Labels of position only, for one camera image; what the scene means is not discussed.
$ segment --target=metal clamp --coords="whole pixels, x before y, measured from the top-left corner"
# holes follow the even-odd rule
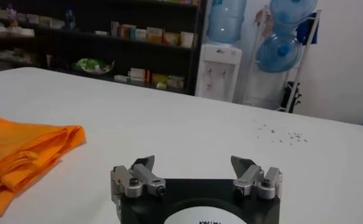
[[[111,199],[117,203],[121,195],[138,198],[143,194],[144,185],[148,194],[162,196],[165,194],[165,180],[152,173],[154,156],[137,159],[132,168],[116,166],[111,171]]]
[[[257,188],[260,198],[271,200],[281,197],[283,175],[278,168],[270,167],[264,177],[261,167],[250,159],[232,156],[231,163],[238,177],[233,181],[234,192],[238,197],[250,195],[253,187]]]
[[[142,164],[134,165],[132,168],[134,177],[137,177],[147,186],[148,194],[162,196],[165,194],[165,180],[156,177],[148,168]]]
[[[270,167],[267,175],[258,183],[258,195],[271,200],[277,196],[281,198],[283,174],[278,168]]]

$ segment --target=white table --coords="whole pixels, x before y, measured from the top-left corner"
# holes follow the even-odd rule
[[[235,178],[230,156],[251,158],[283,172],[281,223],[363,223],[362,126],[35,68],[0,72],[0,116],[87,135],[0,223],[119,223],[110,170],[148,155],[163,178]]]

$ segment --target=black base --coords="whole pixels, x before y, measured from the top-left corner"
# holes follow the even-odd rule
[[[233,180],[166,179],[162,198],[145,193],[140,198],[121,198],[122,224],[163,224],[186,208],[209,206],[226,210],[248,224],[278,224],[280,199],[263,200],[252,192],[242,200],[233,193]]]

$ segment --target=white water dispenser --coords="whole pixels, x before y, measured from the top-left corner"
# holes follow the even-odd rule
[[[203,44],[195,95],[232,102],[242,51],[221,44]]]

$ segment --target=orange cloth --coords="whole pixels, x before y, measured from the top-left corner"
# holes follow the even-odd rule
[[[84,142],[81,126],[23,124],[0,118],[0,216],[15,195]]]

